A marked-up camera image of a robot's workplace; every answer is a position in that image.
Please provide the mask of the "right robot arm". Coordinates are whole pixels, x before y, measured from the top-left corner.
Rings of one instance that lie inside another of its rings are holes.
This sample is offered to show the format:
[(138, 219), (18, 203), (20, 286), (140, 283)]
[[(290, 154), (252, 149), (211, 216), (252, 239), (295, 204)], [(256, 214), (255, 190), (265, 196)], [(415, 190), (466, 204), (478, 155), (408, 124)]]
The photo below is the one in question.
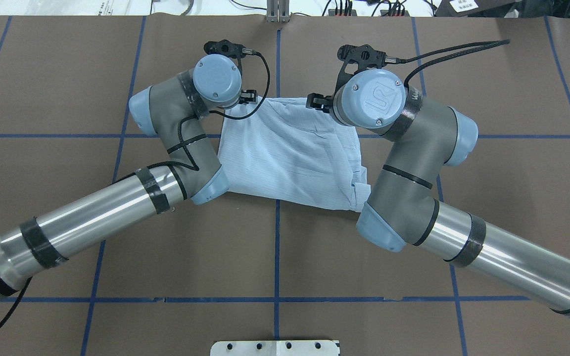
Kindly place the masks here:
[(391, 252), (417, 246), (570, 318), (570, 259), (432, 195), (443, 167), (475, 148), (475, 121), (380, 68), (350, 75), (333, 95), (309, 94), (307, 107), (392, 144), (356, 224), (366, 240)]

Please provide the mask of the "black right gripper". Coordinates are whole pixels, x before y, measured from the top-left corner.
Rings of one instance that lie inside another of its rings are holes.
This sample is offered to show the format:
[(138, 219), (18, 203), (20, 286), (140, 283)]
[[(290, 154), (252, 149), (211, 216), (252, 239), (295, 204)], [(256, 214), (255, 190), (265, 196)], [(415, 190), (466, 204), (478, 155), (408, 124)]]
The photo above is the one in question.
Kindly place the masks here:
[(332, 95), (322, 95), (319, 93), (311, 93), (308, 95), (306, 108), (310, 110), (323, 111), (331, 113), (334, 106), (334, 97)]

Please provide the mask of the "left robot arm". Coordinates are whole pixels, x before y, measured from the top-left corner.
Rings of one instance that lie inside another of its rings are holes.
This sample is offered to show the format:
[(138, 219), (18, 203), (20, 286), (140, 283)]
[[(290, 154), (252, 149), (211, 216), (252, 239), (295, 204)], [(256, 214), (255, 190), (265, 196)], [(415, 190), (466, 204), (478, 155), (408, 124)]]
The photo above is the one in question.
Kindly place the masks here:
[(194, 68), (133, 95), (134, 122), (160, 138), (168, 159), (0, 234), (0, 300), (129, 226), (183, 201), (201, 205), (227, 192), (228, 177), (200, 121), (215, 108), (235, 106), (241, 87), (238, 65), (209, 54)]

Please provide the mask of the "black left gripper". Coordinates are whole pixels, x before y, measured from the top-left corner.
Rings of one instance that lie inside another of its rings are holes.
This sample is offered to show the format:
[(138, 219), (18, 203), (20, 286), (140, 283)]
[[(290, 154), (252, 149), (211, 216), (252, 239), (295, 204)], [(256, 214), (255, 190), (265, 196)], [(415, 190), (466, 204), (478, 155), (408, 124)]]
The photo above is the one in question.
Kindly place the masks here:
[(256, 104), (256, 90), (242, 89), (239, 92), (238, 104)]

